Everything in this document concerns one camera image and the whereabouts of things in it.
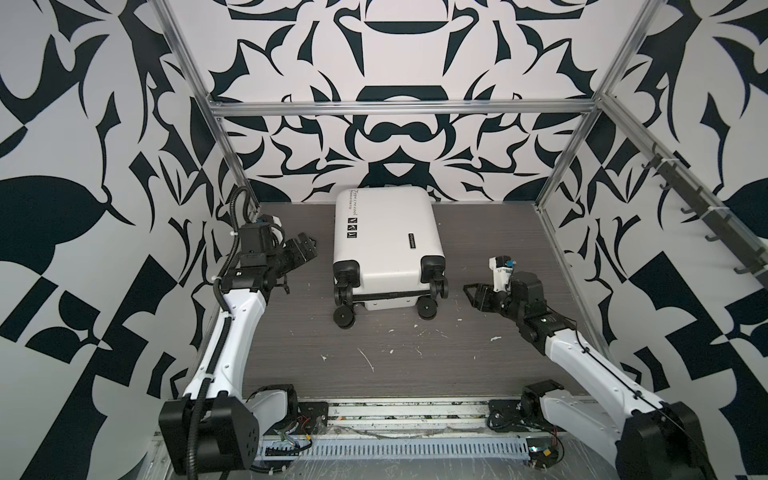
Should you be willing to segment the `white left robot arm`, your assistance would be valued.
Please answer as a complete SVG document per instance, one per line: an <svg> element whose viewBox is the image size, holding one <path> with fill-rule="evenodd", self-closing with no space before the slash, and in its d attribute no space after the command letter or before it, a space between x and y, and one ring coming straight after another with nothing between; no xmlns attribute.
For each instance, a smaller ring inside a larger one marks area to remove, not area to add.
<svg viewBox="0 0 768 480"><path fill-rule="evenodd" d="M295 388L261 387L247 395L245 367L271 291L317 255L305 233L287 238L281 225L237 228L213 293L219 313L200 364L182 396L164 403L159 427L173 470L188 479L252 467L262 437L298 417Z"/></svg>

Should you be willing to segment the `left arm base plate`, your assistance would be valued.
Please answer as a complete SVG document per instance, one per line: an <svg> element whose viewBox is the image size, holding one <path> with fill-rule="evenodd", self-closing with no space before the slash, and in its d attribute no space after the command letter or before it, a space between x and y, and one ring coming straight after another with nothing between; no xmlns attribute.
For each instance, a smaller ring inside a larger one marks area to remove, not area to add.
<svg viewBox="0 0 768 480"><path fill-rule="evenodd" d="M326 401L299 401L290 406L287 417L267 430L267 435L290 436L317 434L327 427L329 403Z"/></svg>

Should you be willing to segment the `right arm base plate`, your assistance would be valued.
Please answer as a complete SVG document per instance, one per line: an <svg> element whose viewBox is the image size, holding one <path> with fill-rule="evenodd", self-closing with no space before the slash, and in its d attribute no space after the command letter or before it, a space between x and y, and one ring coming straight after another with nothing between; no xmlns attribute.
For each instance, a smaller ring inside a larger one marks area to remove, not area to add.
<svg viewBox="0 0 768 480"><path fill-rule="evenodd" d="M558 428L548 422L543 415L538 399L494 399L488 402L486 427L493 432L549 432Z"/></svg>

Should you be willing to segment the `white suitcase black lining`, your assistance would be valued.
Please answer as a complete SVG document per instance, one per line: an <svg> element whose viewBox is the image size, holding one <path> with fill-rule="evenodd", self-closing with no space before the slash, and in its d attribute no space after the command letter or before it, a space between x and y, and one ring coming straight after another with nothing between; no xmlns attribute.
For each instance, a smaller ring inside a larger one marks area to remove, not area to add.
<svg viewBox="0 0 768 480"><path fill-rule="evenodd" d="M333 319L342 329L354 308L413 307L432 320L449 294L446 256L427 192L415 186L350 188L334 211Z"/></svg>

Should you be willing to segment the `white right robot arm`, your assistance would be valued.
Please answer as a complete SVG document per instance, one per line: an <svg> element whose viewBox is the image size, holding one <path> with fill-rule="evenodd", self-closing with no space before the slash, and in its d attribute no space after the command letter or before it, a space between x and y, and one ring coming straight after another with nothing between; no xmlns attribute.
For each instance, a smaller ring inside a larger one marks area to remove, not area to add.
<svg viewBox="0 0 768 480"><path fill-rule="evenodd" d="M532 385L520 403L611 463L622 479L713 479L701 423L682 402L669 403L610 363L552 309L539 278L496 267L490 284L466 284L470 304L513 321L521 337L563 368L594 400L587 405L552 383Z"/></svg>

